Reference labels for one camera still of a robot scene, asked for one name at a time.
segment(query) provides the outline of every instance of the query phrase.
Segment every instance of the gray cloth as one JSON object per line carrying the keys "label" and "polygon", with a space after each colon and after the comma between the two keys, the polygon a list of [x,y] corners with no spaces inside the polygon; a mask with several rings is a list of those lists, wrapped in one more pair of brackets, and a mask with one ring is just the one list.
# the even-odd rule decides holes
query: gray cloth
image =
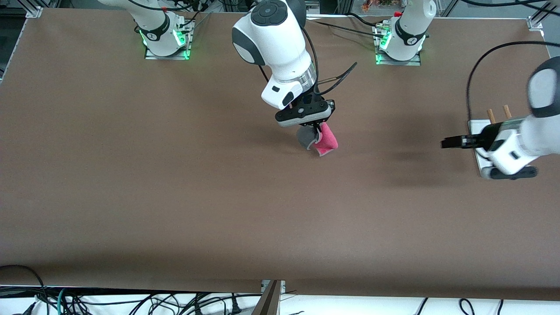
{"label": "gray cloth", "polygon": [[319,133],[313,126],[301,126],[296,132],[300,145],[309,150],[311,145],[319,141]]}

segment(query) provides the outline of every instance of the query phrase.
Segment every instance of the brown table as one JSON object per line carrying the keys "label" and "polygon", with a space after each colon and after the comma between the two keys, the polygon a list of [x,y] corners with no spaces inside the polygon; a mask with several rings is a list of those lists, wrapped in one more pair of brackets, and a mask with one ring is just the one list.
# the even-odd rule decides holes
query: brown table
{"label": "brown table", "polygon": [[[126,12],[45,10],[0,86],[0,263],[49,285],[300,294],[560,298],[560,166],[479,177],[464,91],[489,48],[541,40],[523,20],[434,20],[422,66],[378,66],[371,38],[308,22],[340,148],[319,158],[260,98],[230,29],[200,25],[189,61],[145,61]],[[367,30],[355,20],[329,22]],[[506,48],[474,77],[474,117],[528,112],[544,47]],[[34,283],[24,274],[2,282]]]}

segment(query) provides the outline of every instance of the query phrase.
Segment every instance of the wooden peg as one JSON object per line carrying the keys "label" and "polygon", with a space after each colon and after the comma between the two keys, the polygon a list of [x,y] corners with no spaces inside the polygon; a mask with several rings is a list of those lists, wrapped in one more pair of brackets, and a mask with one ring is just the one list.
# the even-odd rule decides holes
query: wooden peg
{"label": "wooden peg", "polygon": [[510,112],[510,107],[507,105],[503,106],[503,112],[506,113],[506,118],[510,119],[511,118],[511,112]]}
{"label": "wooden peg", "polygon": [[492,109],[488,109],[486,113],[488,113],[488,119],[490,119],[490,123],[495,124],[496,118],[494,117],[494,112],[492,111]]}

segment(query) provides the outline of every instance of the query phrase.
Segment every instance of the teal cable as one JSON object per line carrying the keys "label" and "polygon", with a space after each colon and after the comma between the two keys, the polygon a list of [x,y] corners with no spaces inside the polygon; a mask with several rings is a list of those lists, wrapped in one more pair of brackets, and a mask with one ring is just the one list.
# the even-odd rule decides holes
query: teal cable
{"label": "teal cable", "polygon": [[58,294],[58,299],[57,299],[58,315],[62,315],[62,310],[60,309],[60,304],[62,303],[62,294],[64,293],[65,290],[66,290],[66,288],[60,290],[60,293]]}

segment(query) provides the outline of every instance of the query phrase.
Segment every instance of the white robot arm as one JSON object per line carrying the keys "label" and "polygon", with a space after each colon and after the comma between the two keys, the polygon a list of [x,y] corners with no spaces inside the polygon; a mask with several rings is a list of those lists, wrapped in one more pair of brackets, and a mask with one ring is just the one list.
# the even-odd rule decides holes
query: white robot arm
{"label": "white robot arm", "polygon": [[310,90],[316,80],[301,32],[305,15],[302,0],[264,0],[232,29],[232,41],[241,58],[272,69],[261,97],[280,110]]}
{"label": "white robot arm", "polygon": [[390,34],[380,48],[392,59],[412,59],[422,49],[426,30],[436,16],[436,11],[433,0],[408,0],[403,14],[389,20]]}
{"label": "white robot arm", "polygon": [[536,176],[527,166],[543,155],[560,154],[560,57],[541,64],[527,85],[531,114],[486,126],[478,135],[456,136],[441,142],[443,148],[476,148],[495,168],[484,168],[486,178]]}
{"label": "white robot arm", "polygon": [[142,6],[157,10],[143,8],[128,0],[98,1],[107,6],[127,10],[140,27],[144,44],[154,55],[162,57],[172,55],[185,45],[185,37],[181,33],[185,18],[170,11],[162,11],[157,0],[134,0]]}

